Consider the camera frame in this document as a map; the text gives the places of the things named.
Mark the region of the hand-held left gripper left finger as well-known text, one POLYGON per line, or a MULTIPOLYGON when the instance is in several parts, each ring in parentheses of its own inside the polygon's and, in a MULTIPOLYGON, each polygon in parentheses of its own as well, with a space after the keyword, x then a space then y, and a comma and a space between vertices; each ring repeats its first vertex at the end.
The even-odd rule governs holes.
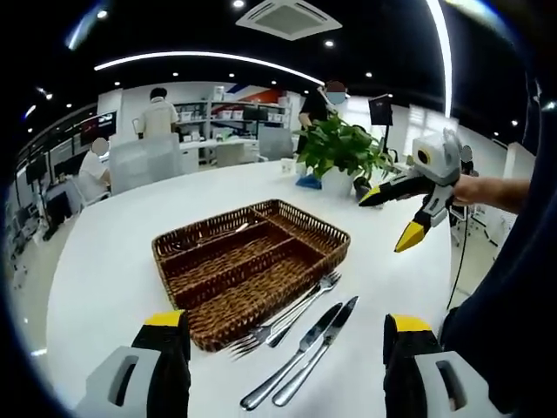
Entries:
POLYGON ((186 417, 191 340, 187 313, 156 313, 130 346, 115 349, 87 377, 76 417, 186 417))

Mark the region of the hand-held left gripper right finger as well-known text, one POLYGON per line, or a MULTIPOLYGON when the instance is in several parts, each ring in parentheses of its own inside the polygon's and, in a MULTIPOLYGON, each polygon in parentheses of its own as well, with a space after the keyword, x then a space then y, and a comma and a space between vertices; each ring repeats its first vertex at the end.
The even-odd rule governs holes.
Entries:
POLYGON ((422 319, 388 314, 383 381, 388 417, 499 417, 486 381, 459 354, 445 351, 422 319))

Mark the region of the person's right hand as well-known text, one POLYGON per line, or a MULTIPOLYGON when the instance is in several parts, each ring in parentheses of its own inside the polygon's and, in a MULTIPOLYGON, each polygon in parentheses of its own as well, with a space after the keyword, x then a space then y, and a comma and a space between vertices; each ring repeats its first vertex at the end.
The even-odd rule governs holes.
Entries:
POLYGON ((480 203, 481 181, 478 177, 461 174, 453 188, 453 205, 469 206, 480 203))

